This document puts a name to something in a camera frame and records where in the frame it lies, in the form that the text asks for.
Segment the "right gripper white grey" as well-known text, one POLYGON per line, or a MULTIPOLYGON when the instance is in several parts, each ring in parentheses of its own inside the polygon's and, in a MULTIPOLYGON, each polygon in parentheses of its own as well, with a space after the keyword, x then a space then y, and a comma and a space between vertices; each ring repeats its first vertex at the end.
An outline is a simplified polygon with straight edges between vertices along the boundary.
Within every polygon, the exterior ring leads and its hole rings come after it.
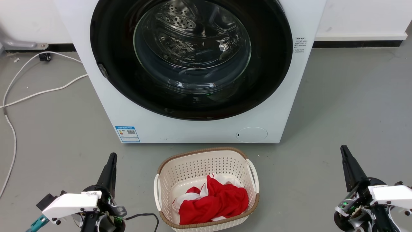
POLYGON ((411 187, 401 181, 389 186, 368 178, 347 145, 341 145, 340 151, 348 195, 335 207, 336 226, 345 232, 400 232, 392 210, 411 215, 411 187))

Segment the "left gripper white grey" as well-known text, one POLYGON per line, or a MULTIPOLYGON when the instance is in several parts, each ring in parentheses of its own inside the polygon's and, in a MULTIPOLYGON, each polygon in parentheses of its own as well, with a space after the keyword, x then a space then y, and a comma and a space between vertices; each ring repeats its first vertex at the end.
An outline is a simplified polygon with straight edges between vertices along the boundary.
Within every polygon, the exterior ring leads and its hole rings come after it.
POLYGON ((68 216, 78 217, 81 232, 123 232, 125 207, 115 203, 117 154, 110 154, 97 185, 81 193, 62 191, 59 196, 46 195, 36 206, 42 215, 36 220, 39 231, 47 223, 60 225, 68 216))

